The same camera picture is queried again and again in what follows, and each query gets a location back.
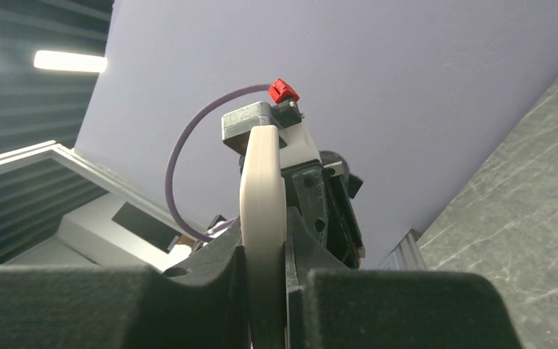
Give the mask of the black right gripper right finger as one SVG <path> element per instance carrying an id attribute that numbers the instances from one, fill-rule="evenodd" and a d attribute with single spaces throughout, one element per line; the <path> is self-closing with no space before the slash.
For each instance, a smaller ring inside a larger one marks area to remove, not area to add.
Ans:
<path id="1" fill-rule="evenodd" d="M 287 211 L 290 348 L 520 348 L 506 305 L 473 273 L 350 269 Z"/>

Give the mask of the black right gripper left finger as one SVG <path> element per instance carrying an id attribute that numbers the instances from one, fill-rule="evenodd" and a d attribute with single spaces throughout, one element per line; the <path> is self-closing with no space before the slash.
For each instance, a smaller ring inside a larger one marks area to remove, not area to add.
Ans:
<path id="1" fill-rule="evenodd" d="M 165 272 L 0 265 L 0 348 L 247 348 L 240 223 Z"/>

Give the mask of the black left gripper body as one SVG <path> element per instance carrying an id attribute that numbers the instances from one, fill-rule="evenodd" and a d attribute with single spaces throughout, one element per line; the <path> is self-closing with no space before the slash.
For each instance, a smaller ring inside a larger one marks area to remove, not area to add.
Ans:
<path id="1" fill-rule="evenodd" d="M 280 168 L 286 193 L 285 269 L 358 269 L 363 238 L 352 199 L 363 181 L 337 153 Z"/>

